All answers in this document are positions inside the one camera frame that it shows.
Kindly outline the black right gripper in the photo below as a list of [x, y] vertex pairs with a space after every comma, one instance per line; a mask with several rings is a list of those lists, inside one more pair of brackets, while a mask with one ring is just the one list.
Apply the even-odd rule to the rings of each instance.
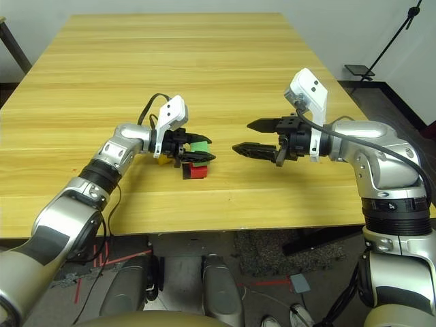
[[279, 150], [276, 146], [256, 142], [243, 142], [232, 146], [232, 150], [244, 157], [273, 162], [283, 166], [285, 160], [297, 161], [309, 155], [311, 127], [298, 116], [291, 115], [275, 119], [257, 119], [247, 128], [260, 133], [278, 133]]

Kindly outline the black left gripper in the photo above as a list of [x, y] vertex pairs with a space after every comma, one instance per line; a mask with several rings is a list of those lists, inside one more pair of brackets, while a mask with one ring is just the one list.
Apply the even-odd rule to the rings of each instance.
[[168, 130], [164, 134], [162, 152], [166, 157], [174, 160], [175, 168], [179, 168], [182, 163], [208, 164], [216, 159], [213, 154], [205, 151], [186, 152], [184, 145], [196, 142], [211, 143], [212, 140], [200, 134], [188, 133], [185, 128]]

